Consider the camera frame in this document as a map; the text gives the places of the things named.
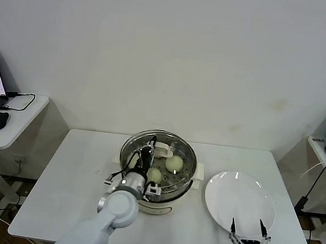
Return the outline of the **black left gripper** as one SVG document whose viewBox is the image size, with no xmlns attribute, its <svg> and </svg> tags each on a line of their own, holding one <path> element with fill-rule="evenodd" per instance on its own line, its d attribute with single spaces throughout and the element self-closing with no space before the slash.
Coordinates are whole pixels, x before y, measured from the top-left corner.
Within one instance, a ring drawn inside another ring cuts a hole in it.
<svg viewBox="0 0 326 244">
<path fill-rule="evenodd" d="M 152 167 L 157 137 L 152 137 L 149 145 L 145 145 L 140 149 L 139 159 L 133 170 L 139 174 L 144 174 Z"/>
</svg>

